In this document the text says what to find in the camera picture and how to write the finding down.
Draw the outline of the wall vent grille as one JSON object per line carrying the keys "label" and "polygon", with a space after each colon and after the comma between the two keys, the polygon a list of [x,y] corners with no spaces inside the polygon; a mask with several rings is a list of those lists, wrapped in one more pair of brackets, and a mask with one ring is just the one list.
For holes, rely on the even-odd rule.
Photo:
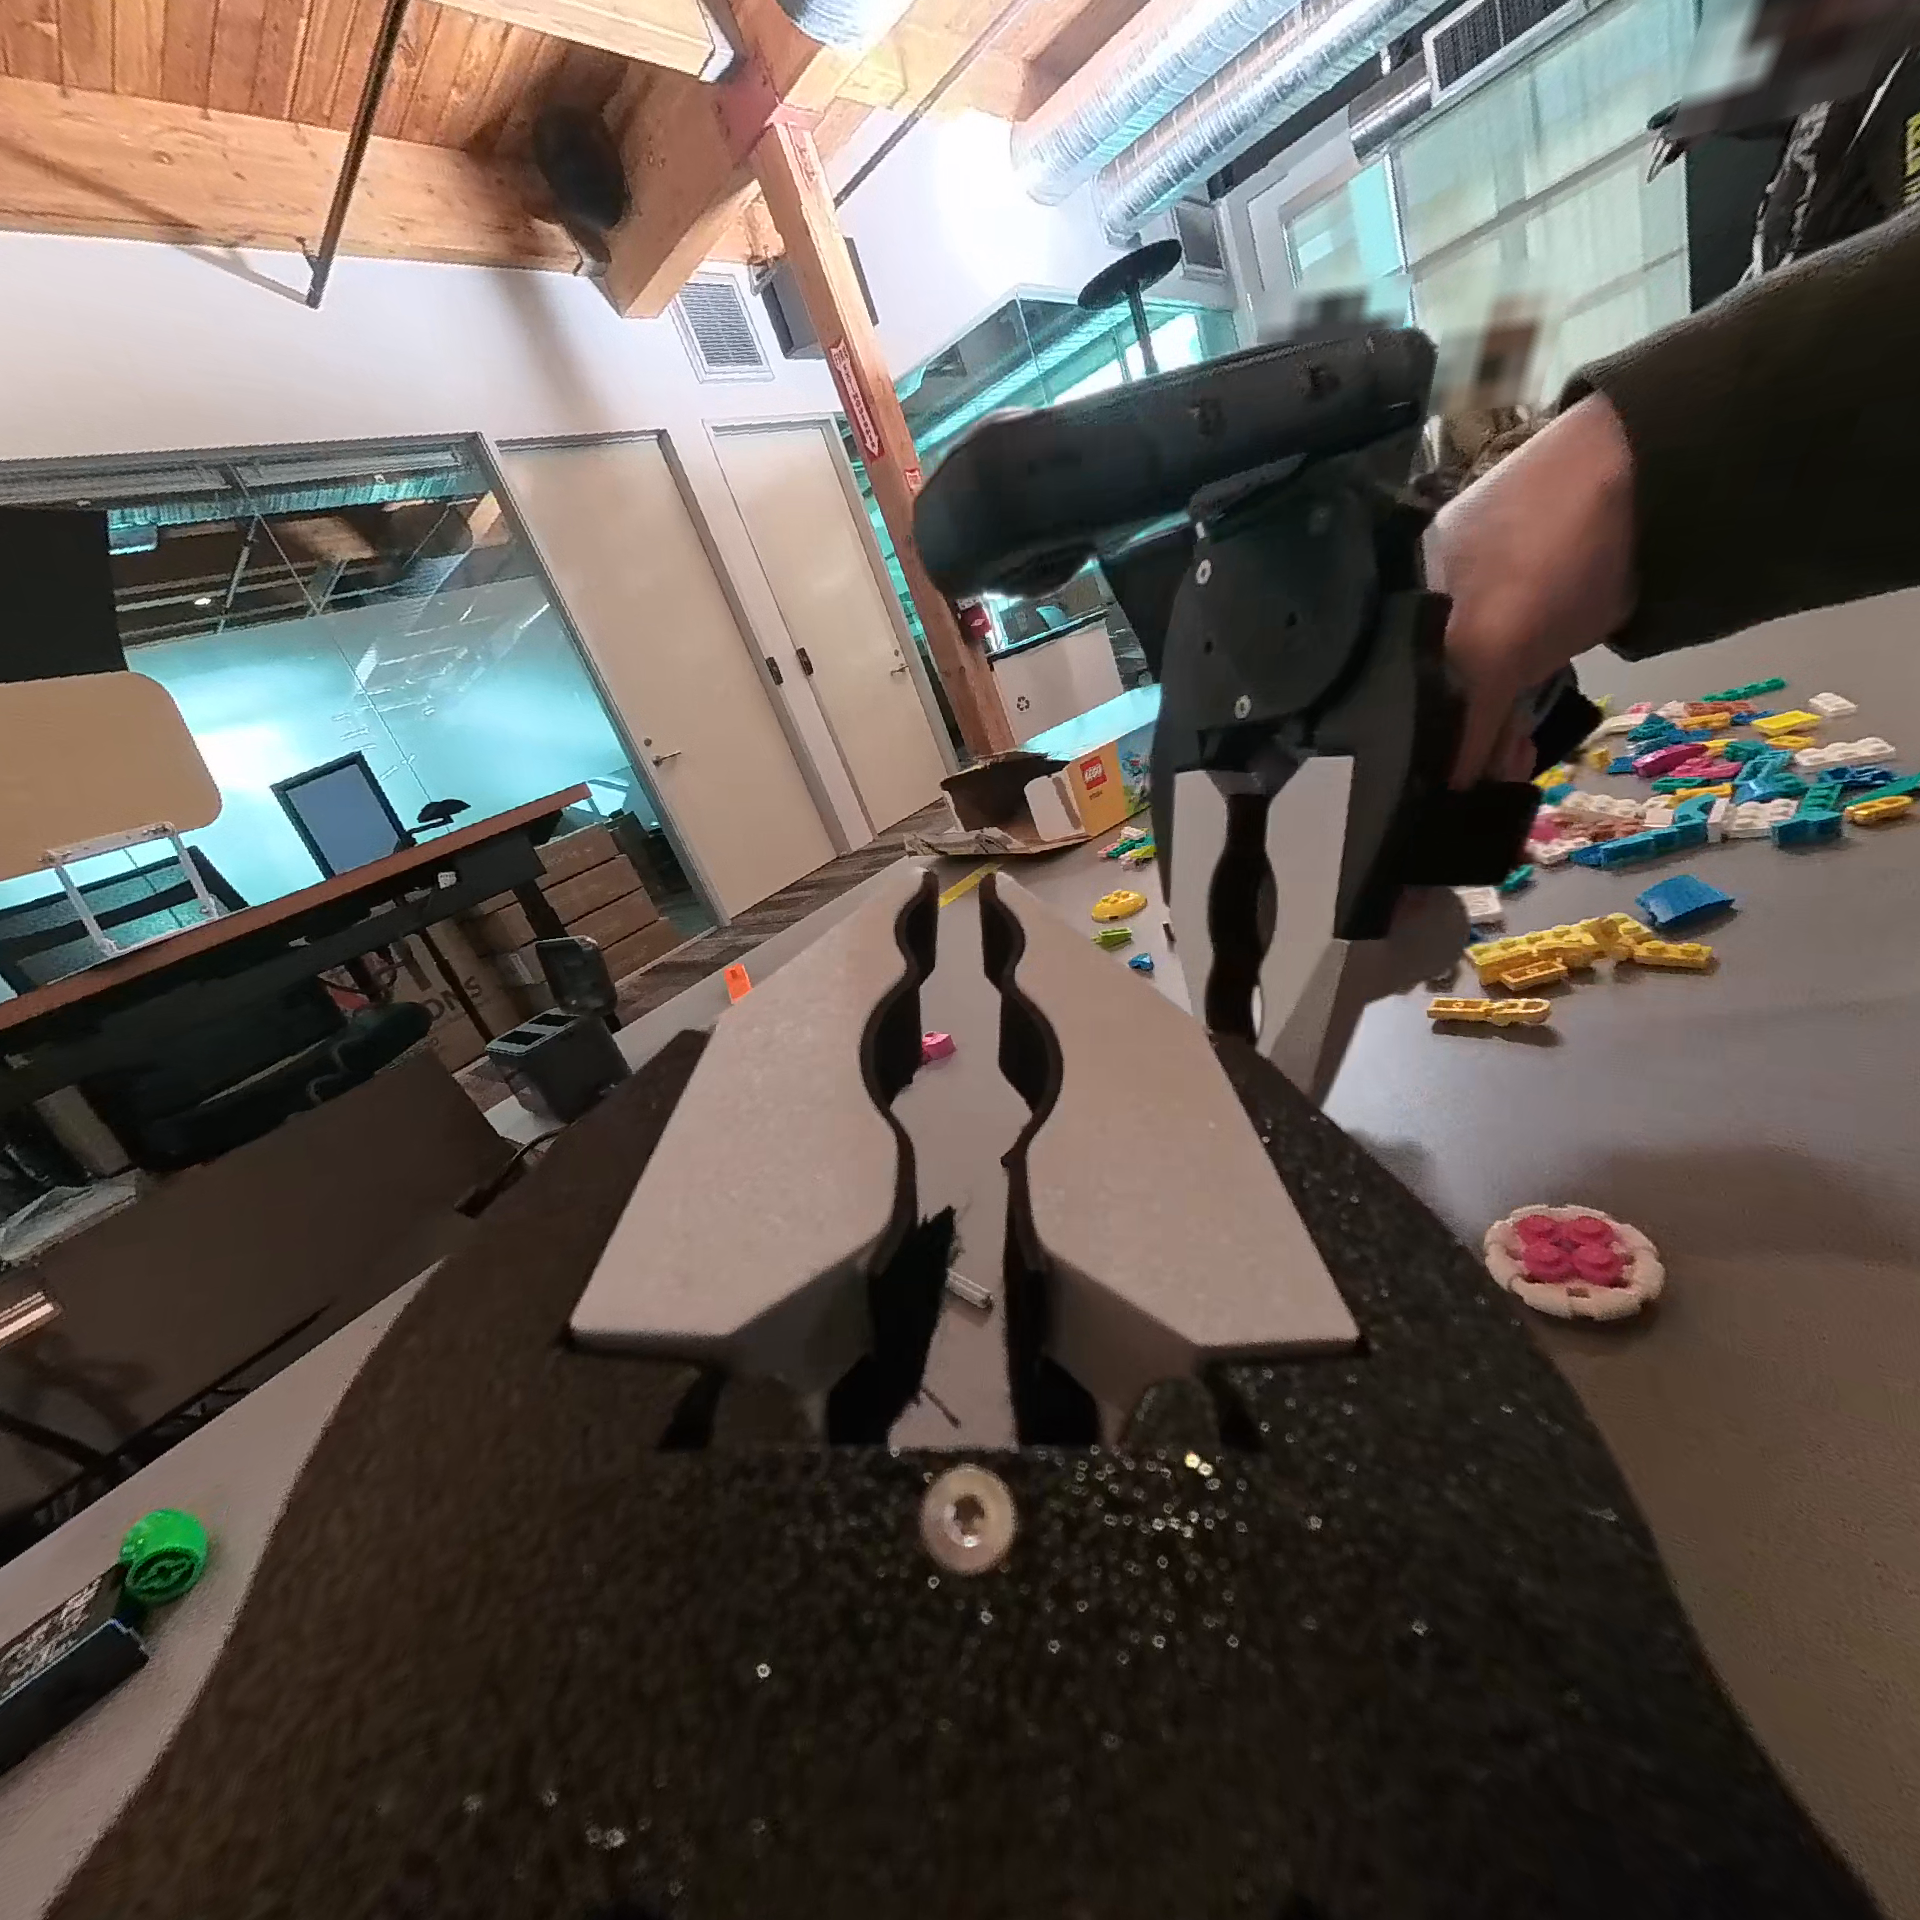
{"label": "wall vent grille", "polygon": [[679,331],[697,381],[737,385],[776,376],[733,274],[691,274],[668,307],[668,315]]}

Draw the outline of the person's right forearm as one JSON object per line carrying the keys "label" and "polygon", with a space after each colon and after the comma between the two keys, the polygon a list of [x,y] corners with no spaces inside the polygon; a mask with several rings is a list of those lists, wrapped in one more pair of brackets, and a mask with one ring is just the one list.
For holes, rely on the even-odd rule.
{"label": "person's right forearm", "polygon": [[1652,658],[1917,585],[1917,212],[1775,271],[1572,373],[1635,468]]}

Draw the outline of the glass office partition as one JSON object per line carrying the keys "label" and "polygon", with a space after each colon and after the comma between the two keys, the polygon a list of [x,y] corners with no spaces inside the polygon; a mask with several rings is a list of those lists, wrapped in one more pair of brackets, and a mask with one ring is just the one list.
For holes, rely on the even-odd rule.
{"label": "glass office partition", "polygon": [[679,940],[715,929],[638,738],[478,440],[5,461],[5,508],[105,516],[117,639],[223,795],[192,832],[249,905],[320,883],[278,781],[361,757],[416,829],[583,785]]}

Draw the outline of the black monitor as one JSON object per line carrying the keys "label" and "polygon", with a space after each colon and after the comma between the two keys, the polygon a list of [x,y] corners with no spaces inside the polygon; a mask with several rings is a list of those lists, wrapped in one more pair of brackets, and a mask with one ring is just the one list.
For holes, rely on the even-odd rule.
{"label": "black monitor", "polygon": [[271,795],[327,880],[416,845],[364,753],[278,780]]}

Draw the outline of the pile of colourful toy bricks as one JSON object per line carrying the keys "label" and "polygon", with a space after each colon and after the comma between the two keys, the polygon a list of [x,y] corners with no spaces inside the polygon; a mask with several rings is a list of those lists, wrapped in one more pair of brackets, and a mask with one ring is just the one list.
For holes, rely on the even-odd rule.
{"label": "pile of colourful toy bricks", "polygon": [[1564,868],[1635,874],[1707,849],[1805,853],[1915,823],[1900,747],[1852,731],[1839,691],[1753,679],[1692,701],[1599,708],[1572,751],[1542,760],[1541,808],[1504,899]]}

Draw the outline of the dark round ceiling fixture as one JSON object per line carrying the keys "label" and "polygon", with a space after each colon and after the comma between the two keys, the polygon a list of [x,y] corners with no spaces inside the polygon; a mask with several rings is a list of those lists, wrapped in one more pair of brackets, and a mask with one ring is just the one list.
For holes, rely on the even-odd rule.
{"label": "dark round ceiling fixture", "polygon": [[532,127],[532,159],[559,221],[606,239],[633,197],[606,119],[579,103],[545,103]]}

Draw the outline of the wooden post with red signs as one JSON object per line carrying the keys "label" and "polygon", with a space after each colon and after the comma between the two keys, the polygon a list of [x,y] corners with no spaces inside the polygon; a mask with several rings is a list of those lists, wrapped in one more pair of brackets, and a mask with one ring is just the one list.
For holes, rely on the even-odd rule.
{"label": "wooden post with red signs", "polygon": [[921,560],[915,528],[921,457],[885,365],[807,116],[775,107],[758,132],[752,168],[852,427],[951,715],[971,757],[1003,754],[1015,747],[1015,737],[990,661]]}

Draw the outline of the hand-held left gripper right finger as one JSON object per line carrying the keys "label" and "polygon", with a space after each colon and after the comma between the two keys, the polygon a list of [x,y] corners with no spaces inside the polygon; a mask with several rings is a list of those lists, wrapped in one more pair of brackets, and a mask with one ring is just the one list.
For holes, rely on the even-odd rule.
{"label": "hand-held left gripper right finger", "polygon": [[1159,1385],[1352,1356],[1352,1312],[1203,1027],[1015,880],[984,880],[979,930],[1027,1108],[1000,1161],[1016,1442],[1096,1448]]}

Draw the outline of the white wall air unit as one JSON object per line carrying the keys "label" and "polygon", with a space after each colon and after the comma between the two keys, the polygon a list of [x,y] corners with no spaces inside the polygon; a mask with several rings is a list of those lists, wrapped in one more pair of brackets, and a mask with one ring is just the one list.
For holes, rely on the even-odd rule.
{"label": "white wall air unit", "polygon": [[1453,8],[1423,35],[1429,103],[1487,81],[1500,64],[1528,51],[1548,33],[1577,16],[1577,3],[1468,3]]}

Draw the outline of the paned window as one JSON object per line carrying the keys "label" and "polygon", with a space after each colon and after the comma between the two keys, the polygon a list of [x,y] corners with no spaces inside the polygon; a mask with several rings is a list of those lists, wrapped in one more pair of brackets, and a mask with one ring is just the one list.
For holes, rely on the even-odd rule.
{"label": "paned window", "polygon": [[[929,356],[917,381],[900,387],[900,408],[918,467],[934,465],[979,423],[1053,403],[1095,397],[1145,373],[1132,312],[1086,312],[1069,299],[1022,295],[995,308],[953,346]],[[990,653],[1063,639],[1099,625],[1124,688],[1145,674],[1145,656],[1096,567],[1040,597],[988,594]]]}

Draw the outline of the white door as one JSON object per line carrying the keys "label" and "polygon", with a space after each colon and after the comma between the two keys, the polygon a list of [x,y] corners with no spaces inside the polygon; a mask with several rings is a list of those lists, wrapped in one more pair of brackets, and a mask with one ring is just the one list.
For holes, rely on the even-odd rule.
{"label": "white door", "polygon": [[942,795],[949,751],[841,437],[737,423],[713,450],[864,825],[886,834]]}
{"label": "white door", "polygon": [[495,465],[710,912],[821,868],[828,821],[672,448],[501,443]]}

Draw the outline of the colourful cardboard box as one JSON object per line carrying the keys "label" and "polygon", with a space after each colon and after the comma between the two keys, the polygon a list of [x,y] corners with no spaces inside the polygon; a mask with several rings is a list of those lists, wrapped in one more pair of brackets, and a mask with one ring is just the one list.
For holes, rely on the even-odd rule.
{"label": "colourful cardboard box", "polygon": [[1045,857],[1116,832],[1147,802],[1147,735],[1064,760],[1015,751],[943,780],[943,825],[921,843],[945,857]]}

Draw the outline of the person's right hand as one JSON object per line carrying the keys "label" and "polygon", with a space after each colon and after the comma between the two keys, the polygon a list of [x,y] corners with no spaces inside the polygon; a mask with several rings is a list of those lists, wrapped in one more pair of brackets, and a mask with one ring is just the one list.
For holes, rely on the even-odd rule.
{"label": "person's right hand", "polygon": [[1635,607],[1635,457],[1597,391],[1553,417],[1433,519],[1423,573],[1446,600],[1460,700],[1452,785],[1528,773],[1537,691]]}

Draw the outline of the black hanging pipe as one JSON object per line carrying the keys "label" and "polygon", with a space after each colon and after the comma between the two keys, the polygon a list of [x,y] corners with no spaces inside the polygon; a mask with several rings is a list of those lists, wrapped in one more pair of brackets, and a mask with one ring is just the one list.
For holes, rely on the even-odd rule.
{"label": "black hanging pipe", "polygon": [[352,197],[366,168],[367,146],[375,132],[382,96],[393,71],[406,12],[408,3],[387,3],[376,21],[373,55],[367,59],[367,71],[364,76],[352,123],[343,144],[340,171],[327,203],[320,245],[305,256],[308,283],[303,291],[303,307],[308,312],[320,312],[331,271],[343,250]]}

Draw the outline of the white round pie toy brick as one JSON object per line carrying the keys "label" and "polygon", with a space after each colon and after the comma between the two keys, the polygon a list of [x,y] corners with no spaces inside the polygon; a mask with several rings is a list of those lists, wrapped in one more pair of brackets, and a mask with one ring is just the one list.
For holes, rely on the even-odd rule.
{"label": "white round pie toy brick", "polygon": [[1654,1241],[1592,1207],[1515,1210],[1483,1231],[1480,1259],[1502,1292],[1558,1322],[1624,1322],[1667,1287]]}

